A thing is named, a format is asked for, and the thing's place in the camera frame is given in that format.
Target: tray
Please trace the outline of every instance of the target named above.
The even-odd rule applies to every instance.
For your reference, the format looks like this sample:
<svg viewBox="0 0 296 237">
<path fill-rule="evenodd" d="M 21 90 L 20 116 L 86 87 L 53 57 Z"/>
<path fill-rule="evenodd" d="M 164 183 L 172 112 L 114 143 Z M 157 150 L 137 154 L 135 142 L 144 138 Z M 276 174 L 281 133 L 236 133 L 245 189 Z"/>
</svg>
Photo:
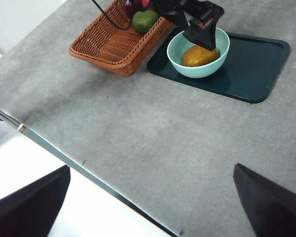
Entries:
<svg viewBox="0 0 296 237">
<path fill-rule="evenodd" d="M 227 33 L 230 49 L 222 67 L 206 78 L 192 79 L 179 74 L 167 57 L 167 46 L 180 31 L 179 28 L 172 31 L 149 60 L 148 71 L 252 104 L 269 96 L 290 53 L 289 44 L 282 40 Z"/>
</svg>

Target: wicker basket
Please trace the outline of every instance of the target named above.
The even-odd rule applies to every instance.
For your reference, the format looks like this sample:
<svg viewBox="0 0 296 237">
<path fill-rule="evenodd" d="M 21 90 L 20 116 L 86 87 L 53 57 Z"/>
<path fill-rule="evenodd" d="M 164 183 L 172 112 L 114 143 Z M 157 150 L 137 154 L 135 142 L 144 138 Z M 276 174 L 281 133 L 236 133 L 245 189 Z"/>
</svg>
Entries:
<svg viewBox="0 0 296 237">
<path fill-rule="evenodd" d="M 122 2 L 114 0 L 105 12 L 116 24 L 126 27 L 130 19 Z M 160 17 L 149 32 L 141 36 L 133 28 L 117 29 L 101 14 L 70 45 L 69 53 L 98 67 L 130 76 L 171 26 L 172 23 Z"/>
</svg>

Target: gray table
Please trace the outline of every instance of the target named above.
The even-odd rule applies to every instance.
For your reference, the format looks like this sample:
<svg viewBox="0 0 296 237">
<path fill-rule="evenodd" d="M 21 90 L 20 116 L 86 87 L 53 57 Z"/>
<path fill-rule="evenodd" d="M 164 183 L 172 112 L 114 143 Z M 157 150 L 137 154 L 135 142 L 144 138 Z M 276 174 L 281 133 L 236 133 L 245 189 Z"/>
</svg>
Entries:
<svg viewBox="0 0 296 237">
<path fill-rule="evenodd" d="M 225 31 L 292 47 L 263 103 L 149 74 L 156 48 L 128 78 L 71 57 L 70 43 L 99 11 L 68 0 L 0 60 L 0 108 L 173 233 L 253 237 L 233 166 L 296 193 L 296 0 L 215 3 Z"/>
</svg>

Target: lime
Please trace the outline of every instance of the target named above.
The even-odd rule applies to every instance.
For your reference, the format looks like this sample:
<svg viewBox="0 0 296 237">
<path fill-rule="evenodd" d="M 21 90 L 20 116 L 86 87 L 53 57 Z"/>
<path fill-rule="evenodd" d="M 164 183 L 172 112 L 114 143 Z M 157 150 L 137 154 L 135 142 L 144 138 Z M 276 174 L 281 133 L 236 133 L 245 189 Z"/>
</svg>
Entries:
<svg viewBox="0 0 296 237">
<path fill-rule="evenodd" d="M 146 34 L 158 21 L 159 15 L 152 10 L 138 11 L 133 16 L 132 24 L 134 30 L 141 35 Z"/>
</svg>

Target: mint green bowl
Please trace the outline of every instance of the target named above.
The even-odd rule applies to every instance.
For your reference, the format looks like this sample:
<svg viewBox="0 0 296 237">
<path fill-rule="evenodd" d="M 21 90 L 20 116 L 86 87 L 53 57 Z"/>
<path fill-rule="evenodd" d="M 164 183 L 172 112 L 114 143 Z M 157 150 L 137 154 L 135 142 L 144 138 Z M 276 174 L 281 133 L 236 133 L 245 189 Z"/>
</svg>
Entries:
<svg viewBox="0 0 296 237">
<path fill-rule="evenodd" d="M 214 62 L 199 67 L 186 67 L 181 65 L 183 54 L 194 45 L 188 41 L 182 33 L 183 32 L 180 32 L 174 36 L 167 48 L 168 58 L 179 73 L 189 78 L 204 78 L 213 74 L 222 66 L 230 46 L 230 40 L 225 31 L 216 28 L 216 49 L 220 55 L 219 58 Z"/>
</svg>

